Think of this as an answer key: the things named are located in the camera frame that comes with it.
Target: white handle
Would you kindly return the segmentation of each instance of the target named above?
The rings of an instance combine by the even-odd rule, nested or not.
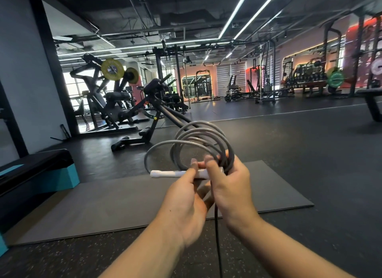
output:
[[[152,178],[179,178],[183,176],[186,172],[185,171],[160,171],[160,170],[151,170],[150,176]],[[199,169],[198,173],[196,174],[195,178],[200,179],[210,179],[208,176],[207,169]]]

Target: incline bench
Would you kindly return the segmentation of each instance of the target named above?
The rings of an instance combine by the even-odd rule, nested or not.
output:
[[[66,149],[28,155],[0,167],[0,207],[2,217],[12,215],[20,203],[22,185],[28,186],[28,196],[72,189],[79,184],[72,156]],[[0,235],[0,256],[7,251]]]
[[[374,121],[382,122],[382,115],[379,111],[375,97],[382,96],[382,88],[362,89],[356,92],[358,96],[365,98],[366,104],[370,110]]]

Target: hand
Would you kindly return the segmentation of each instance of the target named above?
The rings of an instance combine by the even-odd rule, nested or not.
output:
[[[199,162],[199,168],[207,169],[215,202],[233,234],[237,236],[254,221],[261,220],[252,202],[249,170],[236,155],[228,175],[220,171],[210,155],[205,156],[204,162]]]
[[[198,162],[191,160],[191,167],[168,189],[157,214],[158,220],[168,223],[180,236],[184,247],[189,247],[202,233],[208,210],[214,204],[212,197],[203,201],[211,190],[210,183],[198,189],[200,181],[194,181]]]

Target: person's right hand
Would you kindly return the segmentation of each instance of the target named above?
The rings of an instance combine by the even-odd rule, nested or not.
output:
[[[222,173],[211,155],[206,155],[199,168],[206,168],[211,179],[213,197],[228,229],[240,235],[261,220],[253,202],[249,170],[235,155],[228,175]]]

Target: gray mat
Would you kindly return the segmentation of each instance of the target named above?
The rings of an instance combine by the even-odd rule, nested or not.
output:
[[[245,163],[259,212],[313,206],[263,161]],[[174,179],[149,175],[79,184],[57,192],[4,235],[7,245],[147,226]],[[213,218],[213,208],[207,218]]]

